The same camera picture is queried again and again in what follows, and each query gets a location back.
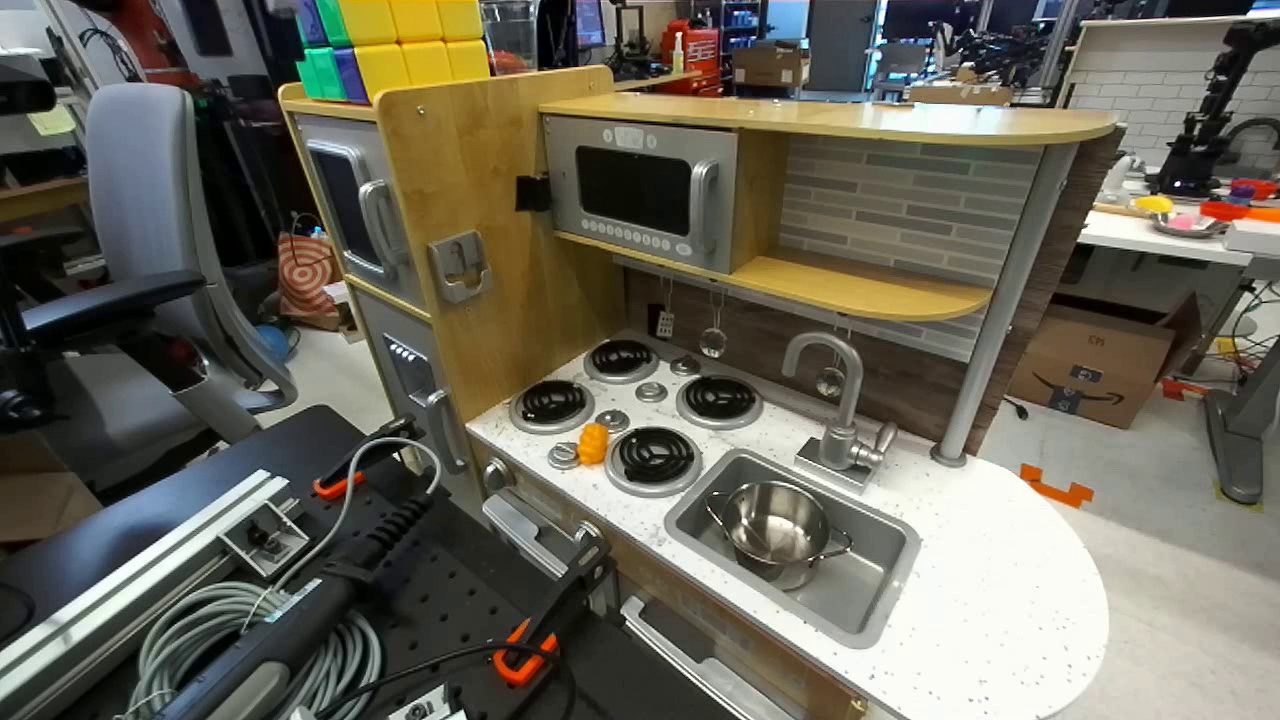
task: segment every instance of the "chair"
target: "chair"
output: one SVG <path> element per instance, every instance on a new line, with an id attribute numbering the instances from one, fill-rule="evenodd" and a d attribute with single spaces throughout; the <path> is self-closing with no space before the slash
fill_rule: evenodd
<path id="1" fill-rule="evenodd" d="M 48 364 L 58 420 L 39 431 L 88 487 L 116 496 L 216 439 L 257 431 L 250 411 L 290 404 L 295 389 L 225 282 L 202 209 L 192 97 L 168 84 L 109 84 L 88 105 L 85 143 L 93 229 L 112 284 L 182 271 L 202 282 L 179 300 L 177 294 L 151 298 L 158 304 L 144 323 L 109 323 L 109 331 L 48 304 L 24 314 L 36 343 L 75 347 Z M 80 352 L 85 327 L 109 343 Z"/>

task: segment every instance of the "concrete floor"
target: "concrete floor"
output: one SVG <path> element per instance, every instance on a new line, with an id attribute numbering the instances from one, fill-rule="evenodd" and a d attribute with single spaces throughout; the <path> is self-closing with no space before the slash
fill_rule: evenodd
<path id="1" fill-rule="evenodd" d="M 299 404 L 333 404 L 358 428 L 388 420 L 358 339 L 303 331 L 290 362 Z M 1061 510 L 1111 599 L 1111 644 L 1067 720 L 1271 720 L 1280 712 L 1280 431 L 1259 510 L 1215 493 L 1198 404 L 1153 399 L 1127 431 L 1029 404 L 1001 409 L 980 455 L 1039 466 L 1046 485 L 1089 485 Z"/>

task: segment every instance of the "paper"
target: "paper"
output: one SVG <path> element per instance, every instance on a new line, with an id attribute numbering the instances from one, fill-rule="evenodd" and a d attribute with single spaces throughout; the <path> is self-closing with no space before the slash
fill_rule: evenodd
<path id="1" fill-rule="evenodd" d="M 36 137 L 72 137 L 75 132 L 75 118 L 57 105 L 53 112 L 28 112 Z"/>

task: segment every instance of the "kitchen sink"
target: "kitchen sink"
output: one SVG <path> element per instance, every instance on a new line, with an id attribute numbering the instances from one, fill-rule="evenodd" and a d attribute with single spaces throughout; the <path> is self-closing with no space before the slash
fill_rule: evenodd
<path id="1" fill-rule="evenodd" d="M 828 547 L 849 544 L 849 551 L 825 558 L 811 579 L 795 594 L 782 594 L 748 573 L 704 510 L 716 493 L 732 496 L 745 479 L 786 479 L 806 487 L 828 517 Z M 699 485 L 693 485 L 669 511 L 669 531 L 850 647 L 867 647 L 880 641 L 880 630 L 894 595 L 902 594 L 902 579 L 921 551 L 921 538 L 907 526 L 752 453 L 728 453 Z"/>

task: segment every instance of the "stove burner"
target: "stove burner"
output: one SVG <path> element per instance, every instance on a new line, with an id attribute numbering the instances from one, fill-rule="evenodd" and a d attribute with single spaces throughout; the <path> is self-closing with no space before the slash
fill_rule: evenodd
<path id="1" fill-rule="evenodd" d="M 593 393 L 572 382 L 541 382 L 510 404 L 510 426 L 537 438 L 569 431 L 593 417 Z"/>
<path id="2" fill-rule="evenodd" d="M 704 428 L 745 428 L 761 409 L 755 389 L 732 375 L 699 375 L 678 393 L 678 417 Z"/>
<path id="3" fill-rule="evenodd" d="M 622 431 L 622 428 L 633 426 L 633 417 L 619 411 L 619 409 L 609 409 L 609 411 L 594 417 L 594 426 L 602 426 L 602 428 L 612 428 L 612 431 Z"/>
<path id="4" fill-rule="evenodd" d="M 638 496 L 671 496 L 699 473 L 699 453 L 671 428 L 635 428 L 609 453 L 612 485 Z"/>
<path id="5" fill-rule="evenodd" d="M 593 382 L 629 385 L 650 373 L 654 373 L 654 352 L 638 339 L 609 339 L 609 343 L 594 343 L 586 355 Z"/>
<path id="6" fill-rule="evenodd" d="M 638 389 L 635 389 L 635 399 L 658 404 L 658 399 L 669 399 L 669 385 L 638 385 Z"/>

